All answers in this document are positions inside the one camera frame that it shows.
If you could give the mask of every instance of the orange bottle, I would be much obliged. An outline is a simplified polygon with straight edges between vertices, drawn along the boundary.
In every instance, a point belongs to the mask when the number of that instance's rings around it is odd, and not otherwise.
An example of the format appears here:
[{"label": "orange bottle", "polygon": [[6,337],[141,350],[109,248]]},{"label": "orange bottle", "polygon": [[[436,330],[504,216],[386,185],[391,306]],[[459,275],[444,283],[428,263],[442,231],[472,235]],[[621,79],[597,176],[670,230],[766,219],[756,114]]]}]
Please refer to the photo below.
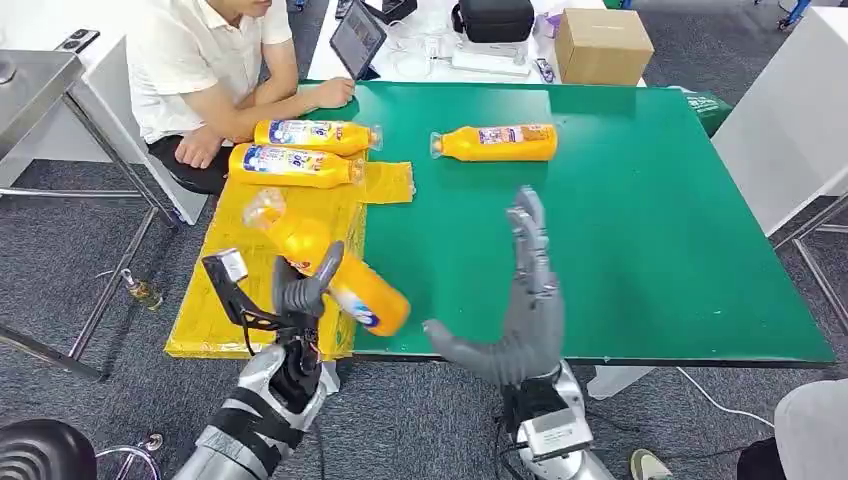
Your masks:
[{"label": "orange bottle", "polygon": [[[285,208],[279,190],[259,192],[244,221],[265,231],[279,253],[304,275],[313,275],[333,239],[324,223]],[[391,336],[406,322],[409,302],[350,251],[345,250],[330,294],[347,313],[379,336]]]},{"label": "orange bottle", "polygon": [[332,153],[242,143],[230,153],[229,178],[241,183],[333,188],[362,180],[365,165]]},{"label": "orange bottle", "polygon": [[379,125],[368,128],[351,122],[263,120],[256,124],[253,140],[346,157],[368,148],[380,150],[383,147],[383,129]]},{"label": "orange bottle", "polygon": [[430,154],[463,162],[547,162],[556,154],[553,125],[462,127],[444,135],[430,135]]}]

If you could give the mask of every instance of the table edge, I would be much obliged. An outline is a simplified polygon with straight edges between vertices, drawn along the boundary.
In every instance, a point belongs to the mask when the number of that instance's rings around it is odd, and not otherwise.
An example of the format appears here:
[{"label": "table edge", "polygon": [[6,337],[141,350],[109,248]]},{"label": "table edge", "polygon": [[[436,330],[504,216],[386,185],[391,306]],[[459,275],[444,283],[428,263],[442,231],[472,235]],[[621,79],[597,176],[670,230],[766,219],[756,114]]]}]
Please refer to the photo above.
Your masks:
[{"label": "table edge", "polygon": [[[355,361],[365,362],[445,362],[436,354],[400,355],[381,354],[375,352],[354,352]],[[793,369],[824,369],[838,364],[833,360],[803,360],[803,359],[663,359],[663,358],[620,358],[605,360],[604,358],[574,358],[564,357],[570,365],[601,365],[618,367],[719,367],[719,368],[793,368]]]}]

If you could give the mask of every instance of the shoe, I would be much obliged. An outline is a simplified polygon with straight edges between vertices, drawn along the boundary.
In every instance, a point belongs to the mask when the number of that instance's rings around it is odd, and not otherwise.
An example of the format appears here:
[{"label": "shoe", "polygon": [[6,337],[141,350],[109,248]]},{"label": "shoe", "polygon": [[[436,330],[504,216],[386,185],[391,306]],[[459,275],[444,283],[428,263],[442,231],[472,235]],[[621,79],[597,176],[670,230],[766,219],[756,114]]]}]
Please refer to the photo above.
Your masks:
[{"label": "shoe", "polygon": [[659,458],[644,448],[630,455],[630,473],[633,480],[672,480],[671,470]]}]

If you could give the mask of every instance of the black strap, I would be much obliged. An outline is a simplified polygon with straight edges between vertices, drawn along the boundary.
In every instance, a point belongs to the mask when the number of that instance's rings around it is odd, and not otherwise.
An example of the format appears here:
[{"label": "black strap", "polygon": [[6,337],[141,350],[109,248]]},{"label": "black strap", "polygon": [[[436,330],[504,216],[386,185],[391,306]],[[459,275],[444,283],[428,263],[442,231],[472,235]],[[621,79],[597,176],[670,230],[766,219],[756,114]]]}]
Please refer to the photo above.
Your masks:
[{"label": "black strap", "polygon": [[459,14],[459,4],[453,6],[451,10],[451,20],[453,21],[453,31],[462,33],[465,31],[465,24],[462,22],[462,16]]},{"label": "black strap", "polygon": [[238,387],[230,398],[249,406],[259,416],[239,408],[221,408],[209,424],[249,448],[262,462],[270,477],[282,457],[277,448],[268,445],[258,434],[283,442],[289,448],[295,449],[303,440],[303,432],[291,428],[288,420],[252,390]]}]

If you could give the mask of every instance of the tablet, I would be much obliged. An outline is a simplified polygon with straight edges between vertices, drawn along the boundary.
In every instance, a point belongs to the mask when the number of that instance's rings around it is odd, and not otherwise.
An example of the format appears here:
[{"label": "tablet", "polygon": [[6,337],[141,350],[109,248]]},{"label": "tablet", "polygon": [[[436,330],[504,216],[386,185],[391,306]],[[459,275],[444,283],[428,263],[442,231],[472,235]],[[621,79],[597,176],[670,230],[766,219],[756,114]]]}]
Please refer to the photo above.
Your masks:
[{"label": "tablet", "polygon": [[380,28],[360,0],[353,0],[347,14],[330,37],[330,47],[339,56],[351,78],[362,80],[374,55],[386,41]]}]

